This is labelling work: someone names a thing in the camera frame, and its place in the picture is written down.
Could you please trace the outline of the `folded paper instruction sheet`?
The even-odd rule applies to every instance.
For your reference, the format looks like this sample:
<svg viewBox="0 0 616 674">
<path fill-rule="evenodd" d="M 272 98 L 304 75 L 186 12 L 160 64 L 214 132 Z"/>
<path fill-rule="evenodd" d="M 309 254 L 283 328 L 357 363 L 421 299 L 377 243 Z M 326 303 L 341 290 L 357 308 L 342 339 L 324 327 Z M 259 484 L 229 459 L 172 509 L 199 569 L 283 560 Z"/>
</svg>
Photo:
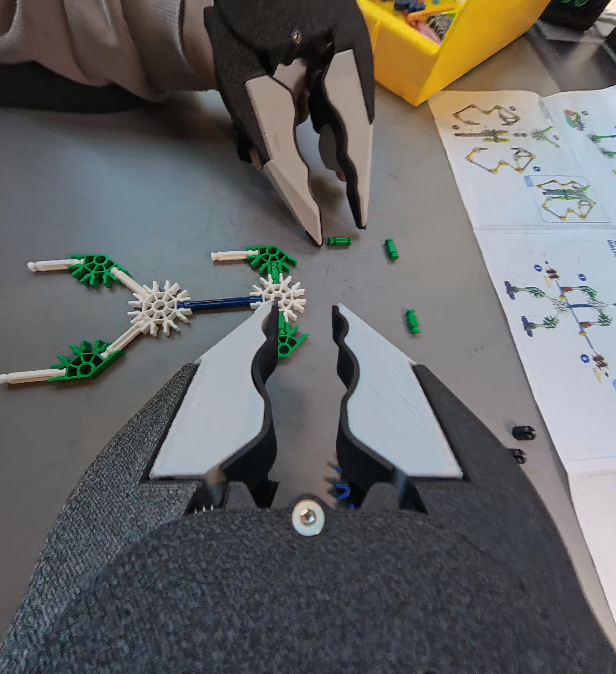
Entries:
<svg viewBox="0 0 616 674">
<path fill-rule="evenodd" d="M 429 105 L 616 624 L 616 85 Z"/>
</svg>

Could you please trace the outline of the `black cube device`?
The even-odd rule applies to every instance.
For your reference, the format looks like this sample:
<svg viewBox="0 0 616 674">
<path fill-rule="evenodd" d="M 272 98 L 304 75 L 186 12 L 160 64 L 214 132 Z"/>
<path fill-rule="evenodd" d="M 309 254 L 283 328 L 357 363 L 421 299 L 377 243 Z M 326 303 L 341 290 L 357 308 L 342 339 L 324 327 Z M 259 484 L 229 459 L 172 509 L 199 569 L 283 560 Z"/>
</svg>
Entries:
<svg viewBox="0 0 616 674">
<path fill-rule="evenodd" d="M 550 1 L 540 20 L 584 32 L 603 14 L 610 1 Z"/>
</svg>

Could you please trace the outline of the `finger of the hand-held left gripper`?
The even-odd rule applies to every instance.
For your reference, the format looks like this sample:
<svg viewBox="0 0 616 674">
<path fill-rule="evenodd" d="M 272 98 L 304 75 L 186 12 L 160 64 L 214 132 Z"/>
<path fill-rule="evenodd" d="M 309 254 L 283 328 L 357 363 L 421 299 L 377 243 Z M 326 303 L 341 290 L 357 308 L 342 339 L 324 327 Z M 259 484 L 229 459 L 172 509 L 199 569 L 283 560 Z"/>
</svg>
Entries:
<svg viewBox="0 0 616 674">
<path fill-rule="evenodd" d="M 314 244 L 322 246 L 320 208 L 309 186 L 309 169 L 296 145 L 293 95 L 269 75 L 249 80 L 245 86 L 268 155 L 262 171 Z"/>
<path fill-rule="evenodd" d="M 349 48 L 335 52 L 315 75 L 309 112 L 320 135 L 325 166 L 345 182 L 354 223 L 367 227 L 374 111 L 373 61 L 370 53 Z"/>
</svg>

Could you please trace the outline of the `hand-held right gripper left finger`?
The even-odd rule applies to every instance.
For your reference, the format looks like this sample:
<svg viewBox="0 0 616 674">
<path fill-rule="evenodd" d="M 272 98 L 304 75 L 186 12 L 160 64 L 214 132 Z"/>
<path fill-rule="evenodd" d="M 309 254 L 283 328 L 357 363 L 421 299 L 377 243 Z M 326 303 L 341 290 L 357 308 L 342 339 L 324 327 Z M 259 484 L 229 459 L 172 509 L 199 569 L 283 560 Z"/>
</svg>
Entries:
<svg viewBox="0 0 616 674">
<path fill-rule="evenodd" d="M 268 480 L 277 441 L 266 383 L 278 365 L 279 307 L 261 305 L 194 363 L 149 468 L 152 481 L 205 481 L 254 492 Z"/>
</svg>

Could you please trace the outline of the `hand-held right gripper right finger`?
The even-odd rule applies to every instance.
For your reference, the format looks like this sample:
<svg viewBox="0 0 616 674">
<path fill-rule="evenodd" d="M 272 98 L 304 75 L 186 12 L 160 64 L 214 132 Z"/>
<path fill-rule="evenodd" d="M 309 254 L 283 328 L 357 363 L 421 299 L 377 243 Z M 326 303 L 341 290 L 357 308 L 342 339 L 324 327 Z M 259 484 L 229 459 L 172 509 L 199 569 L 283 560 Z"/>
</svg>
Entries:
<svg viewBox="0 0 616 674">
<path fill-rule="evenodd" d="M 417 363 L 344 304 L 332 306 L 340 403 L 336 456 L 364 501 L 376 484 L 397 503 L 414 481 L 461 482 L 464 469 L 417 374 Z"/>
</svg>

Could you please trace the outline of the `yellow plastic bin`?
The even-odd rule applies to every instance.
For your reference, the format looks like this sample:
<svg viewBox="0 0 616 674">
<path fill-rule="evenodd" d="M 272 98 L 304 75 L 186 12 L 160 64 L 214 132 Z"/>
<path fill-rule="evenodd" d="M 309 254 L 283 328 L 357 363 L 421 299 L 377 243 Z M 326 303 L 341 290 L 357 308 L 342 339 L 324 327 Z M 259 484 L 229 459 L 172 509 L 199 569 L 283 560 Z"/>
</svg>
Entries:
<svg viewBox="0 0 616 674">
<path fill-rule="evenodd" d="M 440 45 L 405 37 L 376 1 L 359 1 L 369 29 L 377 82 L 418 106 L 525 34 L 549 1 L 466 1 Z"/>
</svg>

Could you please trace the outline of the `person's left forearm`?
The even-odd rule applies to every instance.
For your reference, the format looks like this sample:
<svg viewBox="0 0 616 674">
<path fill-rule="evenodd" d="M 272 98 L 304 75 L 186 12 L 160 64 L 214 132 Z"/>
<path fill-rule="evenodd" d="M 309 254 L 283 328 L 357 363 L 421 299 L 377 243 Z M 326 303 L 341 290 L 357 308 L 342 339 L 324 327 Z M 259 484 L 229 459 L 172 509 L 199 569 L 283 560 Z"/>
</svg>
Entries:
<svg viewBox="0 0 616 674">
<path fill-rule="evenodd" d="M 0 1 L 0 64 L 37 63 L 145 100 L 216 89 L 211 1 Z"/>
</svg>

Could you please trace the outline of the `blue toy connector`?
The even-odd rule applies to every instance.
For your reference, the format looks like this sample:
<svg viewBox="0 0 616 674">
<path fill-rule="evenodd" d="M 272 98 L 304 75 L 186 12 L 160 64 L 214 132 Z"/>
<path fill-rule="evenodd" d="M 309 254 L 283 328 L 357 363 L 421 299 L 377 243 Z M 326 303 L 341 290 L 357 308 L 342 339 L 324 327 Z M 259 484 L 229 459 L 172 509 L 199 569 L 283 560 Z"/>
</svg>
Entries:
<svg viewBox="0 0 616 674">
<path fill-rule="evenodd" d="M 343 470 L 337 464 L 329 464 L 333 475 L 327 478 L 329 482 L 329 494 L 336 501 L 336 507 L 341 510 L 355 510 L 356 504 L 353 501 L 353 491 L 350 483 L 344 477 Z"/>
</svg>

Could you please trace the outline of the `pile of colourful toy pieces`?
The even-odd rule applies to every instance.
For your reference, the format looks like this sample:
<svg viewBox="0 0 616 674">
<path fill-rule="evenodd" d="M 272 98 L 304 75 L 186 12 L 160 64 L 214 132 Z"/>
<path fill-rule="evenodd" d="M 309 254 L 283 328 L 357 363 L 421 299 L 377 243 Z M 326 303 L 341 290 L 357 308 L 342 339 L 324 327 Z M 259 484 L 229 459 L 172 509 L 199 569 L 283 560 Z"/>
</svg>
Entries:
<svg viewBox="0 0 616 674">
<path fill-rule="evenodd" d="M 376 1 L 395 33 L 417 34 L 440 45 L 465 1 Z"/>
</svg>

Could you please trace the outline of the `white green blue toy assembly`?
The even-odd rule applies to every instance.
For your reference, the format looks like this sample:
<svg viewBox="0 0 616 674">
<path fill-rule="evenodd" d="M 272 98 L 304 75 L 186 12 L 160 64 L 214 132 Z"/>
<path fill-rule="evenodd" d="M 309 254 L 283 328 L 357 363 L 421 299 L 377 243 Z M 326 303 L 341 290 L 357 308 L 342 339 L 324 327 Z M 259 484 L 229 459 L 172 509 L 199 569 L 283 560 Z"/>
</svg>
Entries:
<svg viewBox="0 0 616 674">
<path fill-rule="evenodd" d="M 260 283 L 248 295 L 220 299 L 194 300 L 178 283 L 166 280 L 161 286 L 140 284 L 118 263 L 104 254 L 91 254 L 63 259 L 29 262 L 34 273 L 68 272 L 81 284 L 97 289 L 100 284 L 110 289 L 113 283 L 124 286 L 133 295 L 128 302 L 130 327 L 112 342 L 81 341 L 71 345 L 70 355 L 60 355 L 58 362 L 46 369 L 19 371 L 0 375 L 1 385 L 41 382 L 79 382 L 95 379 L 125 354 L 126 348 L 140 335 L 157 337 L 180 330 L 194 313 L 217 310 L 250 309 L 276 303 L 279 308 L 278 356 L 289 358 L 308 335 L 296 324 L 307 300 L 300 282 L 291 272 L 297 261 L 275 245 L 246 247 L 233 251 L 214 251 L 214 263 L 245 262 L 260 274 Z"/>
</svg>

